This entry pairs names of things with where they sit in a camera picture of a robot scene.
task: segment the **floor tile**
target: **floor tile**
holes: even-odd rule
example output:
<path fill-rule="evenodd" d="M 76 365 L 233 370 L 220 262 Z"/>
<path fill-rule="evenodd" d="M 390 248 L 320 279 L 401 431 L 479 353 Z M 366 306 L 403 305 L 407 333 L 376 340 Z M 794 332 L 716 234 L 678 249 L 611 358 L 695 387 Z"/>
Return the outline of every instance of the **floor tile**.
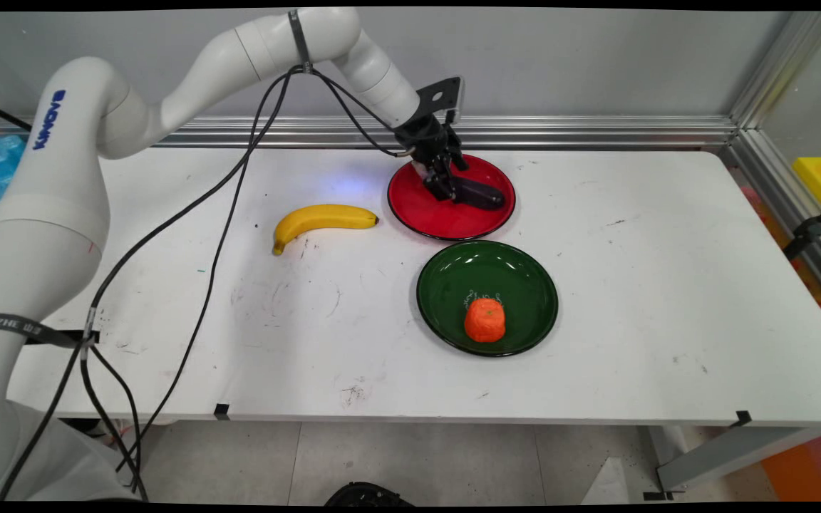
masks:
<path fill-rule="evenodd" d="M 538 425 L 537 448 L 547 504 L 580 504 L 608 457 L 621 458 L 629 502 L 658 491 L 648 430 L 625 425 Z"/>
<path fill-rule="evenodd" d="M 768 475 L 758 463 L 679 494 L 683 502 L 770 502 L 778 501 Z"/>
<path fill-rule="evenodd" d="M 415 506 L 544 504 L 529 425 L 304 423 L 290 504 L 320 506 L 351 481 Z"/>
<path fill-rule="evenodd" d="M 286 504 L 299 423 L 180 421 L 145 438 L 153 502 Z"/>

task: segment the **orange fruit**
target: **orange fruit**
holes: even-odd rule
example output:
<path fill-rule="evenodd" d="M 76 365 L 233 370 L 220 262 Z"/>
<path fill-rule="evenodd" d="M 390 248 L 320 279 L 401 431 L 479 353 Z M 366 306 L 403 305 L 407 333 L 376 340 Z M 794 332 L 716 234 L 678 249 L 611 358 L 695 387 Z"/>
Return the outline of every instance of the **orange fruit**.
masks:
<path fill-rule="evenodd" d="M 496 342 L 505 335 L 505 312 L 495 299 L 475 299 L 468 306 L 465 332 L 475 342 Z"/>

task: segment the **table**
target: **table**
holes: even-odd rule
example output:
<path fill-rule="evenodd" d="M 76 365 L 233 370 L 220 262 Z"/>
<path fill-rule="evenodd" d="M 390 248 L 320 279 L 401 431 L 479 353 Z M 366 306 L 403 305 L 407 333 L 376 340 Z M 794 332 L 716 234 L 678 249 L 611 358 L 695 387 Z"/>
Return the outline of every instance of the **table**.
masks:
<path fill-rule="evenodd" d="M 732 425 L 746 411 L 752 421 L 728 432 L 743 440 L 726 442 L 746 457 L 821 434 L 821 310 L 716 156 L 472 154 L 504 170 L 518 198 L 486 239 L 531 254 L 556 283 L 560 313 L 547 340 L 482 358 L 429 331 L 416 279 L 449 243 L 391 214 L 385 189 L 403 160 L 257 150 L 205 322 L 162 416 L 214 419 L 228 405 L 234 420 L 672 426 Z M 112 222 L 100 270 L 46 324 L 81 328 L 121 254 L 241 155 L 165 148 L 101 160 Z M 144 247 L 101 302 L 99 347 L 142 413 L 156 409 L 195 327 L 233 192 L 231 182 Z M 312 231 L 272 256 L 277 221 L 322 202 L 369 208 L 382 221 Z M 25 347 L 9 399 L 45 409 L 67 360 L 61 348 Z M 108 413 L 130 415 L 97 363 L 91 378 Z M 95 416 L 77 369 L 58 415 Z M 750 446 L 737 432 L 763 440 Z M 730 450 L 698 455 L 713 443 L 672 455 L 665 488 L 726 468 Z M 678 477 L 665 479 L 668 467 Z"/>

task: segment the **banana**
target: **banana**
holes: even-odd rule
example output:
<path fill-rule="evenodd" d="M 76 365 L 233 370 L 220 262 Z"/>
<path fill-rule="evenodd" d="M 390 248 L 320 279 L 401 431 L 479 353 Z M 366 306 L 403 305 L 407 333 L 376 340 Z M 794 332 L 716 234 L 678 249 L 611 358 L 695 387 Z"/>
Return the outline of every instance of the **banana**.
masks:
<path fill-rule="evenodd" d="M 378 217 L 365 208 L 345 204 L 314 204 L 287 214 L 274 228 L 274 254 L 284 252 L 284 246 L 296 236 L 316 228 L 369 228 L 378 224 Z"/>

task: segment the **black cable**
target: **black cable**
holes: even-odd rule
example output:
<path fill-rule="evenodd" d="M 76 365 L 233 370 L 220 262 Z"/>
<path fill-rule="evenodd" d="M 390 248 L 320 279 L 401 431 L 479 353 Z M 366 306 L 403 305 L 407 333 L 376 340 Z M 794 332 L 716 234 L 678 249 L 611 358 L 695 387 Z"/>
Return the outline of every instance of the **black cable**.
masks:
<path fill-rule="evenodd" d="M 341 90 L 341 92 L 343 92 L 346 95 L 346 97 L 348 97 L 352 101 L 354 101 L 355 104 L 361 106 L 363 108 L 363 110 L 366 111 L 366 113 L 371 115 L 374 120 L 377 120 L 379 123 L 381 123 L 381 125 L 383 127 L 385 127 L 388 131 L 392 131 L 392 133 L 393 133 L 393 131 L 395 131 L 395 129 L 393 129 L 391 126 L 389 126 L 388 123 L 385 123 L 385 121 L 383 121 L 380 117 L 378 117 L 372 110 L 369 110 L 369 107 L 364 105 L 363 102 L 361 102 L 360 100 L 357 100 L 356 97 L 354 97 L 354 95 L 351 94 L 351 91 L 348 91 L 345 88 L 343 88 L 342 85 L 338 84 L 338 82 L 333 81 L 331 78 L 326 77 L 321 71 L 319 71 L 319 69 L 312 68 L 312 74 L 315 75 L 316 77 L 321 78 L 323 81 L 325 81 L 325 84 L 329 84 L 330 86 L 334 86 L 336 88 L 339 88 L 339 90 Z"/>
<path fill-rule="evenodd" d="M 369 144 L 372 144 L 373 146 L 375 146 L 376 149 L 379 150 L 379 152 L 383 152 L 383 153 L 385 153 L 385 155 L 391 155 L 392 157 L 397 157 L 398 156 L 398 153 L 390 152 L 390 150 L 386 150 L 385 148 L 382 148 L 381 146 L 379 146 L 378 143 L 375 142 L 375 140 L 372 140 L 372 137 L 369 137 L 369 134 L 366 133 L 365 130 L 363 130 L 363 127 L 359 126 L 359 122 L 356 120 L 353 113 L 351 113 L 351 110 L 349 110 L 348 106 L 346 106 L 346 104 L 344 103 L 344 100 L 341 99 L 341 96 L 338 94 L 338 91 L 335 90 L 334 86 L 332 85 L 332 81 L 329 81 L 328 78 L 326 78 L 320 72 L 316 71 L 316 69 L 313 69 L 313 75 L 316 75 L 316 77 L 321 78 L 322 81 L 325 82 L 325 85 L 329 86 L 329 90 L 331 90 L 331 94 L 335 95 L 335 98 L 338 100 L 338 103 L 341 104 L 341 107 L 344 108 L 345 113 L 348 114 L 348 117 L 351 118 L 351 121 L 353 121 L 354 126 L 356 126 L 356 129 L 359 130 L 359 132 L 363 134 L 363 137 L 365 137 L 366 140 L 369 141 Z"/>
<path fill-rule="evenodd" d="M 242 166 L 242 168 L 244 168 L 244 165 L 245 165 L 245 163 L 248 162 L 249 155 L 251 155 L 252 150 L 255 149 L 256 146 L 258 146 L 258 143 L 264 137 L 264 134 L 267 133 L 268 129 L 271 127 L 271 123 L 273 123 L 274 119 L 277 118 L 277 113 L 279 113 L 279 111 L 280 111 L 281 104 L 284 101 L 284 95 L 286 95 L 286 92 L 287 92 L 287 86 L 290 84 L 290 77 L 294 73 L 301 72 L 300 71 L 301 69 L 302 69 L 302 67 L 300 67 L 300 66 L 294 66 L 293 68 L 290 68 L 290 71 L 287 71 L 286 75 L 283 75 L 283 77 L 280 77 L 280 78 L 277 79 L 277 81 L 274 81 L 274 83 L 272 83 L 270 85 L 270 87 L 268 88 L 268 91 L 265 92 L 264 97 L 262 98 L 262 101 L 258 106 L 258 110 L 255 113 L 255 118 L 253 120 L 253 130 L 249 134 L 249 139 L 250 139 L 249 149 L 247 150 L 247 153 L 245 153 L 245 155 L 242 156 L 242 159 L 240 160 L 238 165 L 236 167 L 234 167 L 234 172 L 236 172 L 241 166 Z M 274 111 L 272 111 L 271 115 L 268 117 L 268 121 L 264 124 L 264 127 L 263 127 L 262 131 L 258 134 L 258 136 L 255 136 L 254 135 L 254 130 L 255 130 L 255 127 L 258 126 L 258 118 L 259 118 L 259 114 L 262 111 L 262 108 L 264 107 L 264 102 L 267 100 L 268 95 L 271 93 L 271 90 L 273 90 L 274 85 L 276 85 L 277 82 L 282 81 L 282 79 L 284 81 L 284 85 L 281 87 L 281 93 L 277 97 L 277 104 L 274 105 Z M 230 207 L 230 213 L 227 215 L 227 221 L 226 221 L 226 224 L 224 225 L 224 231 L 222 231 L 221 240 L 217 245 L 217 251 L 215 252 L 215 260 L 214 260 L 214 262 L 212 262 L 211 275 L 209 276 L 209 279 L 208 279 L 208 292 L 205 294 L 205 302 L 202 305 L 202 312 L 199 315 L 198 321 L 195 324 L 195 330 L 192 332 L 192 337 L 189 338 L 189 345 L 186 347 L 185 354 L 182 355 L 182 361 L 180 361 L 179 369 L 176 370 L 176 376 L 173 377 L 173 381 L 170 384 L 170 389 L 167 390 L 167 393 L 163 396 L 163 399 L 160 401 L 160 404 L 157 406 L 157 409 L 154 410 L 154 413 L 150 416 L 150 419 L 148 420 L 146 425 L 144 425 L 144 429 L 141 430 L 141 436 L 144 436 L 144 435 L 147 434 L 148 430 L 150 429 L 150 426 L 153 424 L 154 420 L 157 418 L 157 415 L 160 414 L 160 410 L 163 409 L 163 405 L 166 405 L 167 400 L 170 399 L 170 396 L 172 395 L 173 390 L 176 388 L 176 383 L 179 383 L 180 376 L 182 376 L 182 370 L 185 369 L 186 361 L 189 360 L 189 354 L 192 351 L 192 345 L 195 344 L 195 338 L 198 336 L 198 331 L 202 327 L 202 321 L 203 321 L 203 319 L 205 319 L 205 312 L 208 310 L 208 304 L 211 300 L 211 292 L 214 289 L 214 285 L 215 285 L 215 273 L 216 273 L 216 269 L 217 269 L 217 261 L 220 259 L 221 249 L 224 246 L 224 240 L 227 237 L 227 230 L 230 228 L 230 222 L 232 221 L 232 215 L 234 215 L 234 209 L 235 209 L 235 207 L 237 207 L 237 198 L 239 197 L 240 187 L 242 186 L 242 179 L 244 179 L 244 178 L 245 178 L 245 169 L 244 169 L 244 171 L 242 171 L 242 173 L 240 175 L 239 182 L 237 183 L 237 191 L 234 193 L 234 200 L 232 200 L 232 204 L 231 204 L 231 207 Z M 133 445 L 133 450 L 137 446 L 138 446 L 138 443 L 134 444 Z M 126 462 L 123 460 L 123 463 L 120 463 L 118 465 L 118 467 L 116 467 L 116 471 L 118 472 L 118 471 L 122 470 L 123 465 L 125 465 L 125 464 L 126 464 Z"/>
<path fill-rule="evenodd" d="M 219 182 L 218 185 L 215 185 L 214 188 L 210 189 L 204 195 L 202 195 L 201 197 L 196 199 L 194 202 L 192 202 L 192 204 L 187 205 L 186 208 L 183 208 L 182 211 L 179 211 L 179 213 L 174 215 L 174 217 L 169 218 L 166 222 L 161 224 L 159 227 L 155 228 L 153 231 L 151 231 L 149 234 L 147 234 L 147 236 L 143 237 L 143 239 L 141 239 L 138 243 L 136 243 L 135 246 L 133 246 L 133 248 L 128 250 L 126 252 L 126 254 L 124 254 L 123 257 L 121 257 L 120 261 L 118 261 L 118 263 L 113 267 L 113 269 L 110 270 L 110 273 L 104 279 L 104 282 L 101 283 L 100 288 L 98 289 L 97 294 L 95 294 L 94 300 L 91 303 L 91 311 L 97 311 L 98 306 L 100 306 L 100 300 L 102 299 L 102 296 L 104 295 L 105 290 L 108 288 L 108 286 L 110 286 L 110 283 L 112 282 L 112 280 L 114 280 L 115 276 L 118 275 L 118 272 L 123 268 L 123 266 L 128 262 L 128 260 L 131 259 L 131 257 L 134 255 L 134 253 L 137 253 L 138 250 L 141 247 L 144 247 L 151 239 L 153 239 L 153 237 L 156 237 L 157 234 L 159 234 L 165 228 L 169 227 L 171 224 L 175 223 L 177 220 L 179 220 L 179 218 L 183 217 L 183 215 L 188 214 L 189 211 L 191 211 L 193 208 L 198 207 L 198 205 L 201 204 L 201 202 L 205 201 L 205 199 L 207 199 L 208 197 L 213 195 L 219 188 L 224 186 L 226 184 L 226 182 L 228 182 L 232 178 L 232 176 L 234 176 L 235 173 L 242 168 L 242 172 L 240 173 L 239 181 L 237 182 L 237 191 L 235 191 L 235 193 L 234 193 L 234 199 L 232 199 L 230 212 L 227 215 L 227 221 L 226 221 L 226 224 L 224 225 L 224 231 L 222 231 L 221 240 L 218 244 L 217 251 L 215 252 L 215 259 L 214 259 L 214 262 L 212 263 L 211 275 L 210 275 L 209 280 L 208 280 L 208 290 L 207 290 L 207 293 L 205 295 L 205 302 L 203 302 L 203 305 L 202 305 L 202 312 L 199 315 L 198 321 L 196 322 L 195 330 L 192 332 L 192 337 L 189 340 L 189 344 L 186 347 L 185 354 L 183 354 L 182 361 L 180 361 L 180 367 L 177 370 L 176 376 L 174 376 L 172 383 L 170 384 L 169 390 L 167 390 L 167 393 L 164 395 L 163 399 L 160 401 L 160 404 L 157 406 L 157 409 L 150 416 L 150 419 L 148 420 L 148 422 L 144 426 L 144 429 L 142 429 L 140 432 L 136 432 L 137 440 L 136 440 L 135 444 L 133 445 L 133 447 L 131 448 L 131 450 L 135 451 L 136 449 L 138 449 L 138 452 L 136 453 L 137 457 L 140 456 L 141 438 L 144 435 L 147 434 L 147 431 L 150 429 L 150 426 L 153 425 L 154 420 L 160 414 L 160 411 L 162 411 L 163 406 L 166 405 L 167 400 L 170 399 L 170 396 L 172 395 L 172 392 L 176 388 L 176 384 L 179 383 L 180 376 L 182 376 L 182 371 L 183 371 L 183 369 L 185 369 L 186 361 L 188 361 L 189 354 L 191 353 L 192 345 L 195 344 L 195 339 L 198 335 L 198 331 L 201 328 L 203 319 L 205 318 L 205 313 L 207 311 L 207 307 L 210 304 L 211 292 L 212 292 L 212 289 L 214 288 L 214 281 L 215 281 L 217 262 L 220 258 L 222 246 L 224 246 L 224 240 L 226 238 L 227 231 L 228 231 L 228 229 L 230 227 L 230 223 L 232 221 L 232 215 L 234 215 L 235 207 L 237 207 L 237 199 L 239 197 L 239 192 L 240 192 L 240 189 L 242 187 L 242 181 L 244 181 L 244 178 L 245 178 L 245 170 L 247 169 L 247 166 L 248 166 L 249 156 L 251 155 L 251 153 L 253 152 L 253 150 L 257 146 L 257 144 L 260 142 L 260 140 L 264 137 L 264 134 L 267 133 L 267 131 L 270 129 L 271 124 L 274 122 L 274 119 L 277 119 L 277 114 L 279 113 L 281 104 L 283 103 L 284 95 L 286 95 L 286 89 L 287 89 L 287 86 L 289 85 L 290 78 L 291 78 L 292 75 L 294 75 L 296 73 L 299 73 L 299 72 L 301 72 L 301 67 L 296 66 L 296 67 L 291 68 L 290 71 L 287 71 L 286 75 L 283 75 L 282 77 L 277 78 L 277 80 L 274 81 L 269 86 L 267 92 L 265 92 L 264 97 L 262 98 L 262 101 L 260 102 L 258 110 L 255 113 L 255 117 L 253 119 L 253 126 L 252 126 L 252 129 L 251 129 L 250 134 L 249 134 L 249 143 L 248 143 L 247 152 L 245 153 L 245 155 L 242 156 L 242 158 L 240 159 L 240 162 L 237 163 L 237 166 L 234 166 L 234 169 L 232 169 L 232 171 L 229 172 L 228 175 L 226 175 L 225 178 L 222 179 L 222 181 Z M 390 131 L 393 131 L 391 129 L 391 127 L 388 126 L 387 123 L 385 123 L 385 121 L 381 120 L 381 118 L 376 116 L 376 114 L 372 113 L 371 110 L 369 110 L 365 105 L 363 105 L 361 102 L 359 102 L 359 100 L 357 100 L 348 91 L 344 90 L 344 88 L 342 88 L 341 85 L 339 85 L 338 83 L 333 82 L 330 78 L 326 77 L 325 75 L 323 75 L 322 73 L 320 73 L 318 71 L 314 71 L 313 74 L 317 75 L 317 77 L 321 78 L 322 81 L 325 82 L 325 84 L 329 87 L 329 90 L 331 90 L 332 94 L 335 95 L 335 98 L 338 100 L 341 107 L 344 108 L 345 113 L 348 114 L 348 116 L 351 118 L 351 121 L 353 121 L 354 125 L 356 126 L 356 129 L 361 131 L 361 133 L 364 135 L 364 137 L 366 137 L 366 139 L 374 147 L 381 150 L 381 152 L 387 153 L 387 155 L 398 156 L 397 153 L 389 152 L 388 150 L 385 150 L 384 148 L 379 146 L 378 143 L 375 142 L 375 140 L 372 140 L 372 137 L 369 137 L 368 133 L 366 133 L 366 131 L 363 130 L 363 128 L 361 127 L 361 124 L 359 124 L 359 122 L 353 116 L 353 114 L 351 113 L 349 108 L 346 107 L 346 104 L 344 103 L 344 100 L 342 100 L 342 98 L 338 94 L 338 91 L 335 90 L 335 87 L 337 87 L 337 88 L 339 88 L 339 90 L 343 91 L 344 94 L 346 94 L 346 96 L 351 98 L 352 101 L 355 101 L 356 104 L 361 105 L 361 107 L 364 108 L 364 110 L 367 111 L 367 113 L 369 113 L 369 115 L 371 115 L 372 117 L 374 117 L 374 119 L 376 119 L 379 123 L 381 123 L 382 126 L 384 126 L 386 129 L 388 129 Z M 259 120 L 259 117 L 261 115 L 261 111 L 263 110 L 265 101 L 267 101 L 268 95 L 271 93 L 272 90 L 274 90 L 274 87 L 276 87 L 277 83 L 280 82 L 280 81 L 284 81 L 284 85 L 282 87 L 280 95 L 277 98 L 277 104 L 276 104 L 276 106 L 274 106 L 274 111 L 271 114 L 271 116 L 269 116 L 268 121 L 267 121 L 267 123 L 265 123 L 265 126 L 263 127 L 261 133 L 258 134 L 258 136 L 255 136 L 255 129 L 257 129 L 258 120 Z M 91 316 L 89 318 L 88 323 L 91 323 L 92 319 L 93 319 L 93 317 Z M 117 380 L 120 381 L 120 384 L 123 384 L 124 388 L 127 388 L 127 387 L 124 386 L 124 382 L 121 382 L 121 378 L 118 377 L 117 373 L 115 373 L 114 376 L 117 378 Z M 127 392 L 127 396 L 130 397 L 130 400 L 131 400 L 130 392 Z M 127 460 L 123 459 L 123 461 L 117 467 L 117 472 L 122 470 L 126 463 L 127 463 Z"/>
<path fill-rule="evenodd" d="M 97 350 L 97 346 L 91 346 L 91 350 L 94 351 L 94 356 L 100 360 L 100 363 L 103 364 L 104 367 L 107 368 L 107 371 L 110 371 L 110 374 L 116 378 L 117 382 L 123 387 L 123 390 L 126 393 L 126 397 L 128 399 L 128 405 L 131 406 L 131 418 L 133 419 L 133 423 L 135 425 L 135 441 L 137 442 L 138 451 L 135 452 L 135 467 L 138 468 L 139 475 L 141 473 L 141 427 L 140 423 L 138 422 L 138 409 L 135 407 L 135 399 L 133 394 L 131 394 L 131 389 L 123 380 L 123 377 L 117 373 L 116 369 L 113 369 L 113 366 L 107 362 L 107 358 L 104 358 L 103 355 L 100 354 L 100 351 Z M 134 480 L 131 481 L 131 493 L 135 493 L 135 488 L 137 487 L 138 481 Z"/>
<path fill-rule="evenodd" d="M 112 421 L 110 421 L 110 417 L 107 416 L 107 412 L 104 411 L 103 406 L 100 405 L 100 401 L 97 400 L 97 394 L 94 393 L 94 387 L 91 386 L 91 376 L 88 374 L 88 359 L 87 357 L 81 359 L 81 379 L 84 380 L 84 390 L 88 392 L 88 398 L 91 399 L 91 403 L 94 404 L 94 409 L 97 410 L 97 413 L 100 415 L 100 419 L 107 425 L 107 429 L 110 430 L 110 434 L 113 435 L 113 438 L 116 440 L 116 444 L 120 446 L 120 452 L 123 453 L 123 461 L 131 461 L 131 456 L 128 454 L 128 449 L 126 449 L 125 442 L 123 442 L 123 436 L 116 430 L 116 426 L 113 425 Z M 149 502 L 148 500 L 148 493 L 144 489 L 144 483 L 141 482 L 141 475 L 139 474 L 139 468 L 137 465 L 128 465 L 128 468 L 131 470 L 131 474 L 133 474 L 133 483 L 138 483 L 138 486 L 141 490 L 141 500 L 145 502 Z"/>
<path fill-rule="evenodd" d="M 59 380 L 59 386 L 56 387 L 56 395 L 53 397 L 52 402 L 49 403 L 49 408 L 46 409 L 46 413 L 43 415 L 43 420 L 41 420 L 40 425 L 37 426 L 36 432 L 33 432 L 30 442 L 27 443 L 24 451 L 21 452 L 21 457 L 17 458 L 17 462 L 14 463 L 12 470 L 9 472 L 9 478 L 7 478 L 6 483 L 2 485 L 2 489 L 0 490 L 0 500 L 6 499 L 6 496 L 9 494 L 9 490 L 11 490 L 11 487 L 14 484 L 14 480 L 17 480 L 17 475 L 26 463 L 27 458 L 30 457 L 30 452 L 33 451 L 36 443 L 40 440 L 40 436 L 43 435 L 43 429 L 46 428 L 46 423 L 49 422 L 49 419 L 52 418 L 53 413 L 56 411 L 56 405 L 59 404 L 59 399 L 62 398 L 62 392 L 66 389 L 68 377 L 71 375 L 71 368 L 75 365 L 75 360 L 77 360 L 78 353 L 80 352 L 81 344 L 75 346 L 74 350 L 71 351 L 71 358 L 68 359 L 68 365 L 66 365 L 65 373 L 62 373 L 62 379 Z"/>
<path fill-rule="evenodd" d="M 24 130 L 27 130 L 27 131 L 30 131 L 33 128 L 32 126 L 27 124 L 26 121 L 19 120 L 16 117 L 12 116 L 9 113 L 6 113 L 6 111 L 1 110 L 1 109 L 0 109 L 0 118 L 2 118 L 3 120 L 8 121 L 9 123 L 13 124 L 16 127 L 19 127 L 21 129 L 24 129 Z"/>

